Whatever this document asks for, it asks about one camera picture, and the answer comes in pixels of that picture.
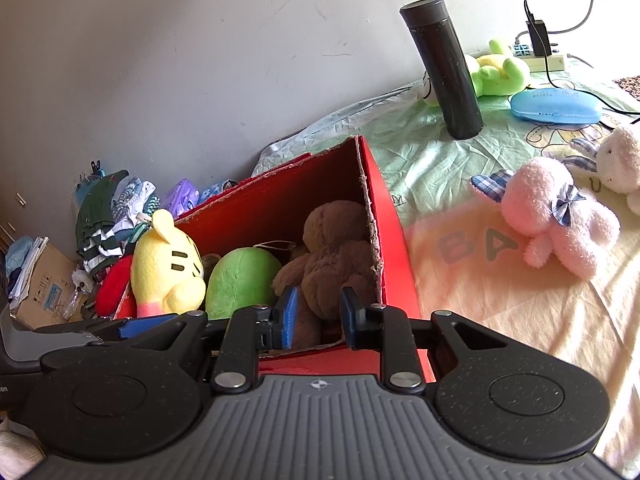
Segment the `green pea pod plush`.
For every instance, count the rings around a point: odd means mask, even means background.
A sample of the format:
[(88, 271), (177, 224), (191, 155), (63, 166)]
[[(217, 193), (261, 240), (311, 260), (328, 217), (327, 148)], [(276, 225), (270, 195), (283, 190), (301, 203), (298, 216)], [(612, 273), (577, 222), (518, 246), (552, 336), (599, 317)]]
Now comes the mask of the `green pea pod plush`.
[(205, 310), (210, 320), (231, 318), (235, 310), (276, 302), (272, 282), (282, 266), (265, 249), (243, 247), (224, 255), (210, 274)]

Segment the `yellow bear plush red shirt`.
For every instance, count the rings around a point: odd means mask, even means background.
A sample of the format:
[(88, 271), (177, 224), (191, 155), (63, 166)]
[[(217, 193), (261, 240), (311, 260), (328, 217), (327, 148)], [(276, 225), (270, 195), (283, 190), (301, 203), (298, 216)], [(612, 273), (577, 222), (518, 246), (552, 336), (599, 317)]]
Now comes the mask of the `yellow bear plush red shirt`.
[(198, 248), (166, 209), (152, 214), (151, 227), (137, 241), (130, 284), (138, 318), (198, 310), (205, 299)]

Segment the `mauve teddy bear plush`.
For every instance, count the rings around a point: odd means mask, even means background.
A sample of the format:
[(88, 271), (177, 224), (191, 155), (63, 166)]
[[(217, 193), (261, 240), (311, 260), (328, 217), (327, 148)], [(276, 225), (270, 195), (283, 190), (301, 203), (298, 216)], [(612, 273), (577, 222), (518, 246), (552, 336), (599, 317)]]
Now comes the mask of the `mauve teddy bear plush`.
[(306, 252), (293, 258), (273, 279), (281, 296), (298, 289), (293, 351), (330, 344), (342, 338), (340, 292), (355, 289), (363, 304), (378, 300), (367, 211), (351, 200), (325, 203), (304, 224)]

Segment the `pink bunny plush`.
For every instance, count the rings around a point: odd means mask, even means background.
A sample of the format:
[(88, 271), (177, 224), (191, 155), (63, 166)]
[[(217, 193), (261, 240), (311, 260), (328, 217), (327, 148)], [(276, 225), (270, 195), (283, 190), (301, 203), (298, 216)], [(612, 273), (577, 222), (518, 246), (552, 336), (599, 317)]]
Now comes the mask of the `pink bunny plush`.
[(533, 268), (555, 256), (589, 281), (620, 237), (616, 214), (578, 188), (570, 170), (556, 159), (535, 157), (516, 171), (476, 174), (470, 185), (498, 205), (508, 226), (529, 238), (524, 261)]

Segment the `white bunny plush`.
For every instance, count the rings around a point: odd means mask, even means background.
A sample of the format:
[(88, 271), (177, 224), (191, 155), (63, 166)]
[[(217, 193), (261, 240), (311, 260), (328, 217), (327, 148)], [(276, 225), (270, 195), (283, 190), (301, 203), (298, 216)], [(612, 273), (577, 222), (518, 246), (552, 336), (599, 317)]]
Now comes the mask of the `white bunny plush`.
[(594, 172), (609, 190), (626, 197), (628, 208), (639, 214), (639, 131), (631, 126), (615, 128), (600, 143), (584, 138), (570, 141), (570, 147), (591, 162)]

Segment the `red plush item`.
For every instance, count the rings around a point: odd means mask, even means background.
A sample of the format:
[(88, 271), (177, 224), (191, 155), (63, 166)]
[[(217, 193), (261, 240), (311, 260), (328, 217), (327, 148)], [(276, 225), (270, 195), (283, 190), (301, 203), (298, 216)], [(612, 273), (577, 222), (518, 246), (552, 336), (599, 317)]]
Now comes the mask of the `red plush item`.
[(112, 316), (122, 300), (130, 281), (133, 255), (124, 255), (108, 270), (96, 293), (96, 315)]

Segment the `brown cardboard box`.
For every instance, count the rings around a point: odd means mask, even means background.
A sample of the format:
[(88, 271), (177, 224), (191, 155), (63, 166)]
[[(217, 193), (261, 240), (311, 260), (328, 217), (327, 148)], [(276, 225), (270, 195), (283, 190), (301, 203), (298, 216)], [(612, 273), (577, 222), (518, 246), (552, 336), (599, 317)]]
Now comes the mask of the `brown cardboard box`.
[(16, 318), (32, 330), (66, 323), (61, 310), (76, 292), (72, 280), (76, 266), (58, 248), (47, 245), (32, 272), (28, 296), (20, 303)]

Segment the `red cardboard box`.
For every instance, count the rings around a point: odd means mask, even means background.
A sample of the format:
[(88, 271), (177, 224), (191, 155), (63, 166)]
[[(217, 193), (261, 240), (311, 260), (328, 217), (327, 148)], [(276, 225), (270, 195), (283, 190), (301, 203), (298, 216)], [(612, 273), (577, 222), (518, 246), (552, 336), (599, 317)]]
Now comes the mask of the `red cardboard box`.
[(271, 374), (374, 374), (378, 355), (344, 343), (340, 293), (420, 313), (404, 231), (367, 142), (355, 136), (241, 182), (180, 218), (159, 210), (131, 268), (134, 315), (204, 308), (230, 318), (297, 294), (291, 348)]

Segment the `pile of clothes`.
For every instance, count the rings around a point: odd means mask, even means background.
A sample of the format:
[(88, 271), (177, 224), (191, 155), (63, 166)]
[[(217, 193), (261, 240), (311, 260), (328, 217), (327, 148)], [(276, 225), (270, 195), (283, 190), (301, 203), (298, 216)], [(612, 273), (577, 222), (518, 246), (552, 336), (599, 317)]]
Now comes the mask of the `pile of clothes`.
[(87, 273), (96, 276), (116, 263), (126, 246), (146, 229), (143, 217), (156, 211), (160, 198), (149, 180), (118, 170), (107, 174), (99, 160), (76, 186), (76, 250)]

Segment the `purple tissue pack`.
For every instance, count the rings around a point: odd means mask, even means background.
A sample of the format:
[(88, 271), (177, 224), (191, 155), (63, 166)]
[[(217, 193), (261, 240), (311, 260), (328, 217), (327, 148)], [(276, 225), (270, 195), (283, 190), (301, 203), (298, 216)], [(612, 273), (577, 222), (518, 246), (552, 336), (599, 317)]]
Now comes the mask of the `purple tissue pack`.
[(168, 210), (172, 218), (177, 219), (193, 209), (200, 199), (200, 191), (189, 180), (180, 180), (160, 201), (160, 208)]

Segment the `blue patterned tissue pack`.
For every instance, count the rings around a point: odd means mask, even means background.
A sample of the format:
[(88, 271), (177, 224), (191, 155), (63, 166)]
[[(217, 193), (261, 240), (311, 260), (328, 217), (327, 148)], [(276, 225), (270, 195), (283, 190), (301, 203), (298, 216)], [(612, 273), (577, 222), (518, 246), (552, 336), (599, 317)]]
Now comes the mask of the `blue patterned tissue pack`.
[(238, 182), (236, 182), (235, 180), (227, 179), (209, 185), (207, 188), (203, 188), (201, 190), (200, 197), (198, 198), (198, 203), (204, 204), (212, 197), (218, 196), (221, 193), (228, 191), (229, 188), (234, 188), (237, 184)]

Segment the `black thermos bottle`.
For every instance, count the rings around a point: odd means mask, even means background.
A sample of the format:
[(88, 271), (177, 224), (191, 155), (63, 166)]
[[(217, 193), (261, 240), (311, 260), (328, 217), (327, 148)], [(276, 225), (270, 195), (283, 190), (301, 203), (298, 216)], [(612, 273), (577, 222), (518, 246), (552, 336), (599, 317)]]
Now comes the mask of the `black thermos bottle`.
[(464, 53), (444, 0), (418, 0), (399, 10), (454, 139), (480, 133), (483, 119)]

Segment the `green frog plush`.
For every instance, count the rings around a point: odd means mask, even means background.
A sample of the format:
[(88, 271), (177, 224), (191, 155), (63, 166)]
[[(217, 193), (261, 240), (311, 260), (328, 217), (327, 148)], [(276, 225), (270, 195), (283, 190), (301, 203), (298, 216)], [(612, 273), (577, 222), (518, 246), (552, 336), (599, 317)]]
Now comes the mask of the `green frog plush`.
[(448, 74), (440, 74), (445, 81), (446, 95), (452, 98), (474, 96), (513, 96), (529, 84), (530, 69), (498, 40), (489, 41), (489, 53), (473, 58), (459, 48), (446, 44), (437, 47), (434, 60), (445, 62)]

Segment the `blue glasses case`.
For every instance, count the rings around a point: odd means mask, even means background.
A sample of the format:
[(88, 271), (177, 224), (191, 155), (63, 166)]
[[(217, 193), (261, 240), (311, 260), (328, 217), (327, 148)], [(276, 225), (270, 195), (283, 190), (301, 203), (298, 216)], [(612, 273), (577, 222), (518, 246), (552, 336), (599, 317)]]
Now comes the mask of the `blue glasses case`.
[(562, 88), (528, 89), (510, 99), (512, 114), (528, 122), (588, 126), (600, 122), (602, 103), (590, 94)]

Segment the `white power strip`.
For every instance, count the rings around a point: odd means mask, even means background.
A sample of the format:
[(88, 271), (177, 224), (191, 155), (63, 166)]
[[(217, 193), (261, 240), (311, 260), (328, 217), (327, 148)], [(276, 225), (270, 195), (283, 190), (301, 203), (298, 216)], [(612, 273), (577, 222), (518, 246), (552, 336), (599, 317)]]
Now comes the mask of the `white power strip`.
[(565, 70), (566, 56), (564, 54), (552, 54), (544, 58), (543, 56), (526, 55), (521, 56), (521, 60), (527, 64), (532, 73), (562, 72)]

